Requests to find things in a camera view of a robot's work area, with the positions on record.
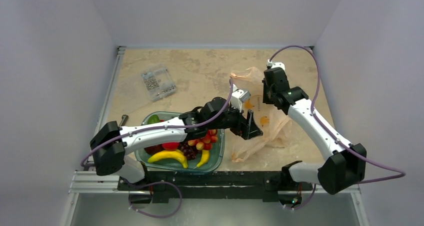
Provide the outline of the orange plastic bag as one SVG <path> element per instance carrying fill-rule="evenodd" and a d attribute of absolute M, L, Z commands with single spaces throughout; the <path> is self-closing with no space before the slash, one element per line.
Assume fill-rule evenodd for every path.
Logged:
<path fill-rule="evenodd" d="M 231 160 L 243 162 L 265 146 L 284 148 L 288 143 L 292 121 L 281 110 L 272 104 L 263 103 L 263 72 L 256 67 L 242 71 L 232 71 L 230 77 L 234 84 L 250 92 L 251 97 L 243 104 L 245 112 L 254 112 L 254 121 L 263 132 L 262 136 L 249 140 L 235 137 L 231 140 Z"/>

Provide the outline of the red cherry bunch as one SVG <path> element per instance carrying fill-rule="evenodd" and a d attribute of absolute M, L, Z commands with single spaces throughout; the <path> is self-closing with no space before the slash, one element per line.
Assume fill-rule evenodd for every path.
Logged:
<path fill-rule="evenodd" d="M 198 151 L 211 150 L 213 144 L 219 139 L 217 133 L 218 130 L 216 129 L 209 130 L 206 136 L 199 139 L 189 140 L 188 146 L 195 147 Z"/>

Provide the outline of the red fake apple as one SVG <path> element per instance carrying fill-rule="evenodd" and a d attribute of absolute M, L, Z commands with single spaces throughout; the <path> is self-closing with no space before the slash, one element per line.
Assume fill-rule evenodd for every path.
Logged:
<path fill-rule="evenodd" d="M 161 146 L 164 150 L 175 151 L 179 148 L 180 143 L 179 142 L 168 142 L 168 143 L 163 143 Z"/>

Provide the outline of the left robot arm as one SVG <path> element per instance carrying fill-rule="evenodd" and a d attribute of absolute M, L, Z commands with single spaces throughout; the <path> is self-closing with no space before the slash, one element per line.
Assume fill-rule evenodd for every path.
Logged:
<path fill-rule="evenodd" d="M 149 185 L 149 177 L 129 154 L 137 150 L 170 142 L 183 142 L 206 136 L 209 130 L 229 129 L 244 140 L 261 136 L 254 113 L 244 112 L 226 99 L 215 97 L 198 109 L 168 121 L 142 126 L 119 126 L 106 123 L 90 141 L 93 165 L 98 176 L 119 175 L 136 190 Z"/>

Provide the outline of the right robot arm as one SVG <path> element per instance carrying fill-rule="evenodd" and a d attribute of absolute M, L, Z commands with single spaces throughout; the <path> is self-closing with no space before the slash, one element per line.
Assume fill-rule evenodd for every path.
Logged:
<path fill-rule="evenodd" d="M 364 146 L 351 144 L 320 115 L 300 87 L 291 88 L 284 68 L 271 66 L 263 74 L 263 102 L 273 104 L 296 122 L 324 159 L 323 164 L 296 161 L 284 166 L 282 186 L 293 189 L 300 182 L 308 182 L 334 195 L 361 182 L 366 170 Z"/>

